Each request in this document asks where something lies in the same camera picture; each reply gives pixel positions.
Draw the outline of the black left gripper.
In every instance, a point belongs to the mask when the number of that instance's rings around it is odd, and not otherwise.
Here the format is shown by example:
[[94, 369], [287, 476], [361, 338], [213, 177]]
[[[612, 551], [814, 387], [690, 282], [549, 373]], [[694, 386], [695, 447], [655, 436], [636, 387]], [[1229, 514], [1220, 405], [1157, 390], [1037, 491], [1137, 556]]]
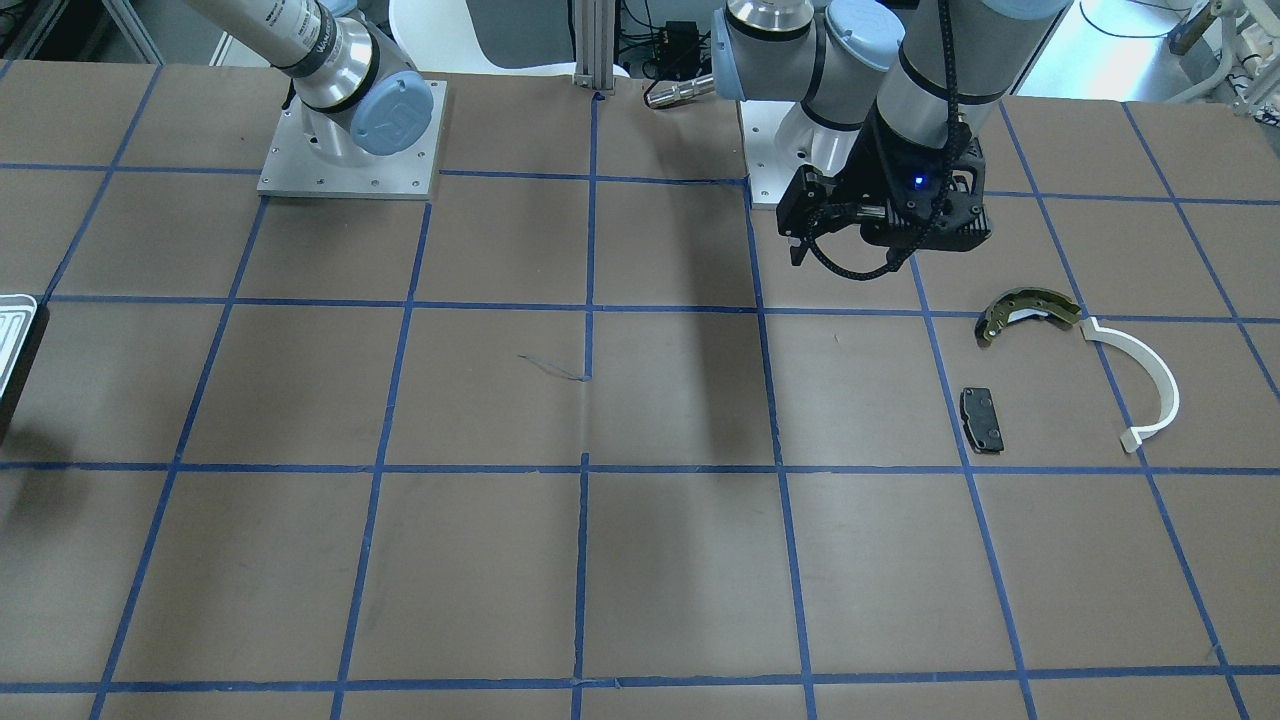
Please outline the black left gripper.
[[800, 167], [777, 206], [777, 229], [788, 237], [792, 266], [810, 254], [813, 241], [851, 224], [874, 246], [908, 250], [928, 227], [933, 201], [947, 190], [940, 229], [922, 249], [970, 251], [992, 234], [986, 210], [986, 158], [968, 123], [963, 146], [945, 149], [902, 137], [872, 108], [844, 169], [833, 177]]

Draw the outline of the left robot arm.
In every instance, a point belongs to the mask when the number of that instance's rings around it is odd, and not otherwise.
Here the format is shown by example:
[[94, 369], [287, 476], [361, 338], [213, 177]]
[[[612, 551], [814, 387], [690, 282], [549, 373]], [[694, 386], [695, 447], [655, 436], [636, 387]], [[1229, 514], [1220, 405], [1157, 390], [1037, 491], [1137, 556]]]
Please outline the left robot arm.
[[852, 135], [801, 163], [774, 210], [790, 261], [850, 281], [920, 251], [968, 252], [992, 233], [980, 128], [1052, 35], [1065, 1], [726, 1], [710, 29], [717, 92], [795, 102]]

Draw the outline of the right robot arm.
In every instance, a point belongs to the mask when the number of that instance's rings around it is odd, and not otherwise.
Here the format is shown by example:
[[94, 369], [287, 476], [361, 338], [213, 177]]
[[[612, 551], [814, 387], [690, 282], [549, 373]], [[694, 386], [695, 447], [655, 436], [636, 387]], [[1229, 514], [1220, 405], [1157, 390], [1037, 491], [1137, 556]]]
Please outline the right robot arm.
[[310, 110], [375, 156], [410, 149], [435, 101], [410, 56], [355, 1], [192, 1], [200, 15], [291, 78]]

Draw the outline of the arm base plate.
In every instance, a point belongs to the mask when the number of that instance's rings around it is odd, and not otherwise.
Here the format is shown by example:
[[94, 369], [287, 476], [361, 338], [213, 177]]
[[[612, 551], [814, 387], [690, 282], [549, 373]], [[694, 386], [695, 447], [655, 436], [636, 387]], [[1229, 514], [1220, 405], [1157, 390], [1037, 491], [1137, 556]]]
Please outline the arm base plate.
[[858, 129], [832, 129], [813, 120], [799, 102], [744, 101], [739, 113], [755, 210], [777, 208], [803, 165], [823, 176], [842, 170], [859, 135]]
[[439, 165], [448, 82], [428, 79], [431, 123], [408, 149], [375, 156], [296, 97], [279, 115], [257, 191], [283, 199], [429, 200]]

